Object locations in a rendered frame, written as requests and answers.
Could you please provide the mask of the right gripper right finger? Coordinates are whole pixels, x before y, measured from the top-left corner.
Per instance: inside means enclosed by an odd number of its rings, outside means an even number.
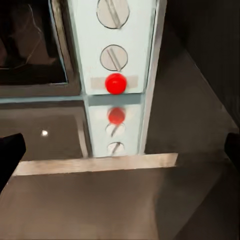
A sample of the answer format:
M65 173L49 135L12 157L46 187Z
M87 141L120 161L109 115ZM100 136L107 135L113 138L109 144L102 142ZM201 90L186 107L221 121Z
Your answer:
M228 155L233 165L237 168L240 173L240 135L235 133L228 133L224 152Z

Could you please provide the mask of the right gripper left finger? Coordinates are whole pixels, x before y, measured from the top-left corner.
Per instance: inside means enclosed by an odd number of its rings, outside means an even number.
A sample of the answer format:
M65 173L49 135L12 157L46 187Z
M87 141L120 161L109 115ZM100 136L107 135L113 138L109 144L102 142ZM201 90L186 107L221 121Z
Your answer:
M26 152L21 133L0 138L0 193L9 181Z

